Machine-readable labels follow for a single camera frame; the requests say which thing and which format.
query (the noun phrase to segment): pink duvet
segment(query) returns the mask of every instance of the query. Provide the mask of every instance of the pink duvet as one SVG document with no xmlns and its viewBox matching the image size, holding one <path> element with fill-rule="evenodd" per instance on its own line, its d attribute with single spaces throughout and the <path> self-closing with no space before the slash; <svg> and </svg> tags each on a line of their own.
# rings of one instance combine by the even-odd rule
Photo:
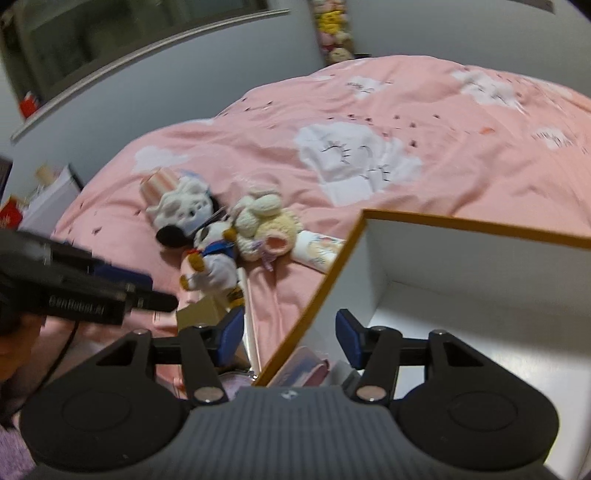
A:
<svg viewBox="0 0 591 480">
<path fill-rule="evenodd" d="M 177 259 L 161 253 L 138 191 L 161 166 L 198 172 L 229 206 L 252 184 L 274 184 L 306 229 L 341 238 L 363 207 L 589 235 L 590 112 L 588 98 L 516 74 L 429 57 L 348 61 L 130 143 L 71 205 L 56 236 L 178 292 Z M 248 276 L 264 364 L 322 276 L 288 258 L 274 273 L 250 265 Z M 133 314 L 125 329 L 166 334 L 152 321 Z M 59 339 L 40 342 L 38 363 L 69 328 L 48 322 L 44 337 Z M 78 344 L 100 348 L 121 334 L 86 326 Z"/>
</svg>

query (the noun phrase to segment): white box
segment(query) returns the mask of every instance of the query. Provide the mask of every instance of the white box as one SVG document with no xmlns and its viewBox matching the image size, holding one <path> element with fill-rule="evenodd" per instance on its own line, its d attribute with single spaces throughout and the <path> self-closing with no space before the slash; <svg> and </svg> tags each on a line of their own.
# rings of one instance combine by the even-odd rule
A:
<svg viewBox="0 0 591 480">
<path fill-rule="evenodd" d="M 261 374 L 294 348 L 326 354 L 330 380 L 350 373 L 335 335 L 349 309 L 408 338 L 445 329 L 544 393 L 560 417 L 546 465 L 583 475 L 591 445 L 591 239 L 514 226 L 364 210 L 314 299 Z M 403 367 L 395 397 L 423 381 Z"/>
<path fill-rule="evenodd" d="M 68 167 L 43 190 L 24 212 L 19 230 L 51 236 L 57 222 L 80 194 L 80 187 Z"/>
</svg>

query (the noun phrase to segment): black device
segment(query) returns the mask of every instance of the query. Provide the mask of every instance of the black device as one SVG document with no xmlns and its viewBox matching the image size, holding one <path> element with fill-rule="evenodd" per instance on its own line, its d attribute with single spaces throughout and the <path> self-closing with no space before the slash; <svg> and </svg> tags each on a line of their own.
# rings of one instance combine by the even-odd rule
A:
<svg viewBox="0 0 591 480">
<path fill-rule="evenodd" d="M 358 380 L 246 388 L 229 402 L 214 366 L 238 345 L 242 315 L 177 338 L 130 333 L 33 396 L 27 479 L 556 480 L 544 467 L 558 433 L 550 401 L 444 331 L 406 339 L 341 310 Z M 158 363 L 182 366 L 188 400 L 154 382 Z M 393 400 L 405 365 L 424 365 L 425 382 Z"/>
<path fill-rule="evenodd" d="M 176 296 L 152 290 L 149 276 L 115 267 L 70 244 L 0 229 L 0 335 L 22 312 L 121 325 L 132 308 L 172 312 Z"/>
</svg>

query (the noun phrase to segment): metal screw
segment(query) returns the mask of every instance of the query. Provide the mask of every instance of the metal screw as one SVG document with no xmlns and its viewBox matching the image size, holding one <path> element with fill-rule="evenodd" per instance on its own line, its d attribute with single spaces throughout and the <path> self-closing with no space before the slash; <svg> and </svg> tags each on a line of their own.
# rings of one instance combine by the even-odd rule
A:
<svg viewBox="0 0 591 480">
<path fill-rule="evenodd" d="M 223 391 L 218 387 L 201 387 L 195 390 L 193 396 L 201 403 L 213 403 L 223 398 Z"/>
<path fill-rule="evenodd" d="M 356 394 L 361 400 L 369 402 L 380 401 L 386 397 L 386 391 L 377 385 L 365 385 L 358 388 Z"/>
</svg>

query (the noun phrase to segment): window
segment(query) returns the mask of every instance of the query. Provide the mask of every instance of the window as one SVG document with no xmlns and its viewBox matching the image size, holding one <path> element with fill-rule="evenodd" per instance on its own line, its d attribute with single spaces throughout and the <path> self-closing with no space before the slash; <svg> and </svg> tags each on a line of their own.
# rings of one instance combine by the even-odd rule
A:
<svg viewBox="0 0 591 480">
<path fill-rule="evenodd" d="M 141 47 L 266 7 L 266 0 L 18 0 L 1 18 L 0 53 L 19 99 L 33 92 L 46 102 Z"/>
</svg>

